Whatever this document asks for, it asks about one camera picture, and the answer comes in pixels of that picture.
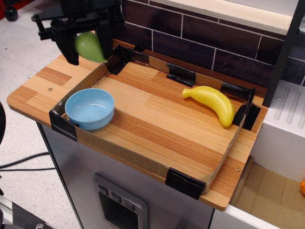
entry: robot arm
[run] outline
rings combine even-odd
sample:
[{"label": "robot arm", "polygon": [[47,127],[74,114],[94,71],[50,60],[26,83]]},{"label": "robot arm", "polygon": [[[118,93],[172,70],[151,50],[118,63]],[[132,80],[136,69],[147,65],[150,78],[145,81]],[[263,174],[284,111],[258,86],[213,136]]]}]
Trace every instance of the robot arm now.
[{"label": "robot arm", "polygon": [[[42,21],[52,20],[49,28]],[[112,31],[124,25],[122,0],[60,0],[59,5],[39,14],[34,14],[41,40],[56,42],[66,60],[79,64],[79,55],[74,48],[77,33],[95,31],[105,59],[113,54]]]}]

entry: button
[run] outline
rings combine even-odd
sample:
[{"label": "button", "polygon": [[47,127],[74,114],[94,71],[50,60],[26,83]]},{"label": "button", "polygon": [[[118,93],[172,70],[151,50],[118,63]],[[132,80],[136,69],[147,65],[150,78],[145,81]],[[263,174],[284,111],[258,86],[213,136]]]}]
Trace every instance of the button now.
[{"label": "button", "polygon": [[131,211],[134,211],[134,205],[132,203],[129,203],[127,200],[125,200],[125,206]]},{"label": "button", "polygon": [[104,195],[108,195],[108,190],[107,189],[105,189],[104,187],[102,187],[102,186],[99,186],[99,189],[100,189],[100,192],[101,193],[103,193]]},{"label": "button", "polygon": [[112,194],[112,199],[118,203],[122,203],[121,201],[121,197],[119,197],[118,195],[111,193]]}]

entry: toy banana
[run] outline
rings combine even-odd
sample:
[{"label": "toy banana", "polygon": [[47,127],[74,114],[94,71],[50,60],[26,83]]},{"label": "toy banana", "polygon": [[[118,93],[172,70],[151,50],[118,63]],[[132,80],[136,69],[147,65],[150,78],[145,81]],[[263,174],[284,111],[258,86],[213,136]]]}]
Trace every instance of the toy banana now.
[{"label": "toy banana", "polygon": [[185,88],[182,97],[192,97],[194,100],[212,108],[224,126],[230,126],[234,119],[232,102],[220,91],[209,86],[198,86],[193,89]]}]

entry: blue bowl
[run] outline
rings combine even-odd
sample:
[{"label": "blue bowl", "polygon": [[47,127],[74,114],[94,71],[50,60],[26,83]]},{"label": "blue bowl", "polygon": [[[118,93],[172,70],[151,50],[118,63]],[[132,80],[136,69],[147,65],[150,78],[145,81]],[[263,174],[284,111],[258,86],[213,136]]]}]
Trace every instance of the blue bowl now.
[{"label": "blue bowl", "polygon": [[96,130],[107,125],[114,113],[114,99],[108,92],[89,88],[73,94],[66,102],[69,119],[84,130]]}]

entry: screw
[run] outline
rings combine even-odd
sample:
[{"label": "screw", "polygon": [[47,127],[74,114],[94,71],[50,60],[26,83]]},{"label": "screw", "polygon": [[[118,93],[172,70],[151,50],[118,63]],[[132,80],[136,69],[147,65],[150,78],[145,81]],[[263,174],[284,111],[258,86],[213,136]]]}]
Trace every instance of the screw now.
[{"label": "screw", "polygon": [[41,223],[37,224],[36,229],[43,229],[43,224],[41,224]]}]

